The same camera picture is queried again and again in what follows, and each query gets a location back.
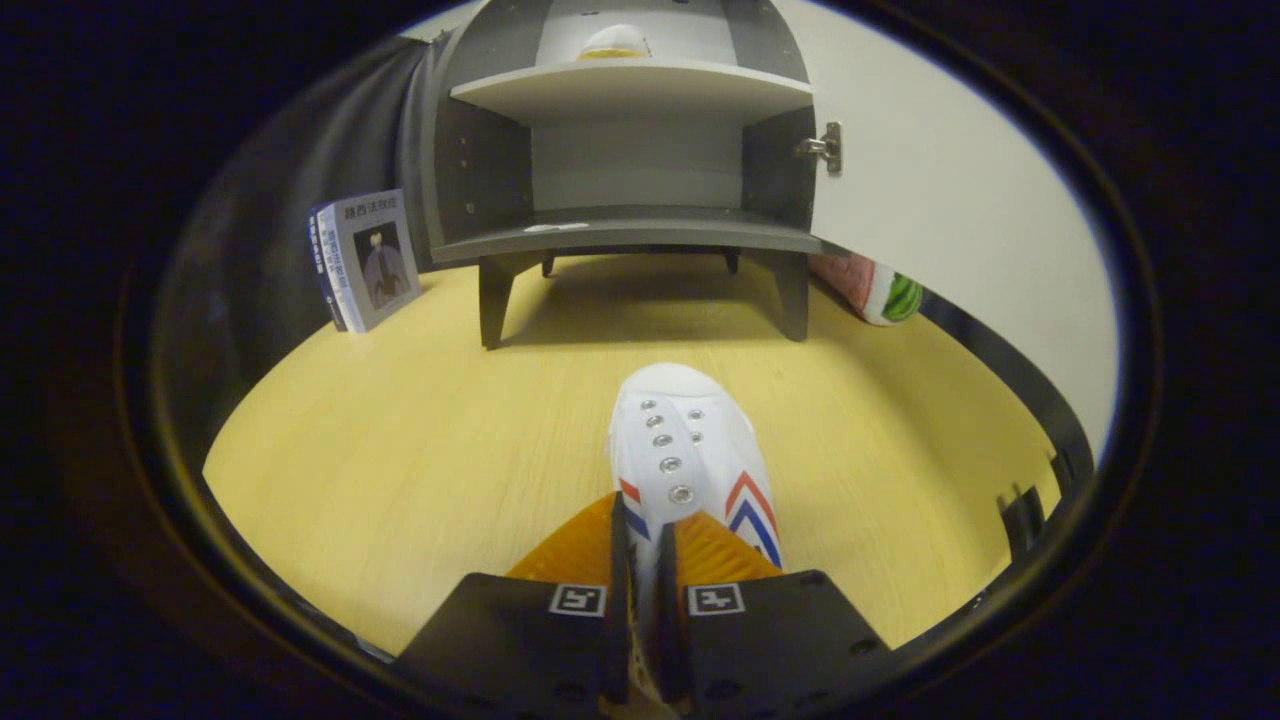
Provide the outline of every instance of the small object on shelf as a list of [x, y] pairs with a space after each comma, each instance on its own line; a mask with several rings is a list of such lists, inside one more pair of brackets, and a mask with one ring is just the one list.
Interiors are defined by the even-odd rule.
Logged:
[[402, 191], [316, 208], [307, 229], [323, 295], [339, 331], [369, 332], [422, 292]]
[[920, 309], [924, 288], [892, 268], [863, 258], [809, 256], [809, 269], [833, 287], [863, 320], [896, 325]]
[[649, 42], [644, 38], [644, 32], [631, 24], [609, 26], [602, 29], [588, 38], [577, 54], [579, 60], [652, 56], [653, 53], [649, 50]]

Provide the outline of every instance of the door hinge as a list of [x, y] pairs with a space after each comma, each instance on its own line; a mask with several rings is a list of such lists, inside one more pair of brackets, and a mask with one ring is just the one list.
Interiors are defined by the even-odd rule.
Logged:
[[827, 135], [809, 138], [796, 146], [796, 155], [817, 155], [827, 161], [827, 172], [838, 176], [841, 161], [840, 123], [827, 123]]

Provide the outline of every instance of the cabinet door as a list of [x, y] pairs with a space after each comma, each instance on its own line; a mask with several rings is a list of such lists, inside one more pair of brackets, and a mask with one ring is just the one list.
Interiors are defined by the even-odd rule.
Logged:
[[808, 0], [774, 0], [842, 126], [844, 169], [815, 164], [810, 232], [908, 274], [1023, 352], [1094, 459], [1119, 373], [1116, 299], [1087, 211], [998, 109], [904, 44]]

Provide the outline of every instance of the book spine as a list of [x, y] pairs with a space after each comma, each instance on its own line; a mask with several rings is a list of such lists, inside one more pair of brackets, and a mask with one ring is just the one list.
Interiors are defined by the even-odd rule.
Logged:
[[311, 261], [316, 266], [316, 279], [320, 283], [320, 292], [324, 295], [325, 306], [329, 307], [329, 316], [338, 332], [347, 332], [347, 322], [342, 319], [342, 310], [338, 309], [338, 300], [333, 295], [333, 282], [329, 281], [329, 268], [324, 261], [324, 246], [320, 243], [320, 228], [316, 224], [316, 213], [307, 217], [307, 234], [311, 237]]
[[356, 297], [352, 295], [351, 281], [347, 278], [347, 264], [342, 256], [342, 247], [338, 245], [338, 218], [333, 205], [320, 211], [319, 223], [320, 240], [324, 243], [324, 261], [329, 268], [334, 300], [342, 311], [342, 319], [347, 323], [347, 329], [362, 333], [365, 323], [356, 307]]

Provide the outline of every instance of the cabinet shelf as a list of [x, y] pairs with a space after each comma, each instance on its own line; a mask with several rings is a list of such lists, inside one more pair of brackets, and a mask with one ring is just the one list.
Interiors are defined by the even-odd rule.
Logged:
[[451, 96], [524, 126], [713, 114], [746, 126], [813, 104], [808, 83], [735, 65], [614, 58], [522, 68]]
[[625, 205], [534, 213], [518, 225], [433, 249], [436, 261], [503, 252], [644, 245], [685, 245], [824, 252], [805, 231], [764, 215], [724, 208]]

